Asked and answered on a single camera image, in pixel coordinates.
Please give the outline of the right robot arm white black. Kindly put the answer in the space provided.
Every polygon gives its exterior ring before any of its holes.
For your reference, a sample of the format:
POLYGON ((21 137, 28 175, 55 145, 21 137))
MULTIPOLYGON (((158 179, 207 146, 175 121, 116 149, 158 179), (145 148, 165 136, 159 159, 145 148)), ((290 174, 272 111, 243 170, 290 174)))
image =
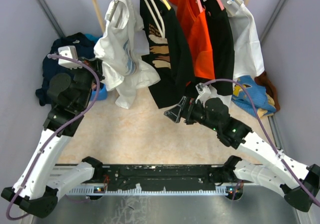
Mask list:
POLYGON ((254 165, 238 157, 229 159, 223 176, 229 182, 237 179, 250 181, 270 189, 301 212, 308 212, 320 190, 320 168, 307 166, 275 149, 263 140, 248 125, 230 116, 229 109, 219 98, 210 98, 205 103, 183 97, 173 108, 164 112, 174 123, 181 118, 187 125, 199 123, 216 131, 219 141, 257 159, 254 165))

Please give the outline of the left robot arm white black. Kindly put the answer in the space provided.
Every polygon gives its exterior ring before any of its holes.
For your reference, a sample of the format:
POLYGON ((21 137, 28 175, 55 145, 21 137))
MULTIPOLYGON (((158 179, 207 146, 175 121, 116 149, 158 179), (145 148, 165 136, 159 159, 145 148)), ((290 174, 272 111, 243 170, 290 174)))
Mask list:
POLYGON ((17 182, 1 193, 1 197, 9 201, 6 217, 10 221, 20 219, 10 215, 13 205, 23 210, 25 216, 45 218, 74 187, 86 181, 97 183, 103 179, 102 163, 86 157, 70 171, 50 180, 62 151, 98 98, 92 96, 92 85, 100 88, 105 79, 102 61, 98 58, 66 60, 74 63, 71 68, 73 77, 59 73, 51 79, 47 91, 52 100, 51 110, 43 124, 36 150, 17 182))

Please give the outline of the white t shirt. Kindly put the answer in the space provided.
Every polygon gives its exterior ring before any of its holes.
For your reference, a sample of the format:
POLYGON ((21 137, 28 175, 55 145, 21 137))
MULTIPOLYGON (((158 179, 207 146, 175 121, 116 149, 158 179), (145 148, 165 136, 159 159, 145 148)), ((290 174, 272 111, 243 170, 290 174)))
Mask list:
POLYGON ((124 29, 109 28, 94 46, 96 58, 102 60, 107 91, 116 90, 116 105, 130 109, 138 89, 152 86, 160 81, 157 71, 142 60, 135 47, 135 34, 144 28, 141 15, 132 0, 127 1, 128 22, 124 29))

